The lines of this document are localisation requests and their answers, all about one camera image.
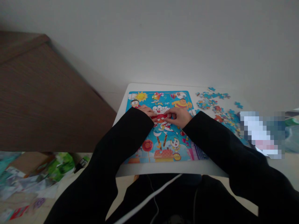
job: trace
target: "brown wooden furniture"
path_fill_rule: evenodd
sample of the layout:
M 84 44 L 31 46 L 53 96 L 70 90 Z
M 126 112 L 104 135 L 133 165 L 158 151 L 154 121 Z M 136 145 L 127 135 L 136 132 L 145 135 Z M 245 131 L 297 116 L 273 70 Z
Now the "brown wooden furniture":
M 116 112 L 47 41 L 0 32 L 0 150 L 93 152 Z

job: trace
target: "yellow cartoon character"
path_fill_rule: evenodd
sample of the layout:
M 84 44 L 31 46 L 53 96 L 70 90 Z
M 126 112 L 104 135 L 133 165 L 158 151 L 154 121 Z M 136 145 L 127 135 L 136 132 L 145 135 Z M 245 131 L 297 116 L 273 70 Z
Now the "yellow cartoon character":
M 174 149 L 175 152 L 178 152 L 180 150 L 180 141 L 177 138 L 174 138 L 173 141 L 170 140 L 170 144 L 172 145 L 172 149 Z
M 185 98 L 182 98 L 178 101 L 174 101 L 171 104 L 174 105 L 175 107 L 186 108 L 187 110 L 192 108 L 192 103 L 190 102 L 187 103 Z

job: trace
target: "cartoon puzzle image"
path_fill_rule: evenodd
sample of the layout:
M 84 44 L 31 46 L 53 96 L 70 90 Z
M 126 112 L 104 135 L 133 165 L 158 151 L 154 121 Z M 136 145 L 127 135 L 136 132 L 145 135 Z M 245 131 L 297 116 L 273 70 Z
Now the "cartoon puzzle image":
M 208 159 L 208 157 L 177 126 L 167 123 L 164 113 L 172 107 L 194 111 L 188 91 L 136 91 L 128 96 L 126 111 L 146 105 L 157 114 L 157 121 L 138 151 L 124 163 L 174 162 Z

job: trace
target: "hot air balloon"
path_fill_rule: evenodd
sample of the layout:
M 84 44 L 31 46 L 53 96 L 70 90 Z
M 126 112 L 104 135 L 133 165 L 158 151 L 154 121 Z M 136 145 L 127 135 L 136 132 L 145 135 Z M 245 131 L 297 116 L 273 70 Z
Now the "hot air balloon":
M 170 95 L 171 98 L 175 99 L 177 97 L 177 95 L 175 93 Z

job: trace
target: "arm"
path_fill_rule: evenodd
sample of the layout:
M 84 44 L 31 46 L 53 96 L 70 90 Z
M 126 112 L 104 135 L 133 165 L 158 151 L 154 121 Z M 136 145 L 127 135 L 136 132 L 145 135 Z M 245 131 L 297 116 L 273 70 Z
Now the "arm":
M 183 131 L 229 175 L 234 194 L 259 207 L 259 217 L 278 218 L 299 209 L 298 192 L 288 179 L 221 123 L 199 112 Z
M 58 198 L 45 223 L 85 223 L 86 218 L 103 223 L 117 196 L 120 165 L 142 145 L 153 125 L 144 112 L 130 108 L 97 144 L 89 165 Z

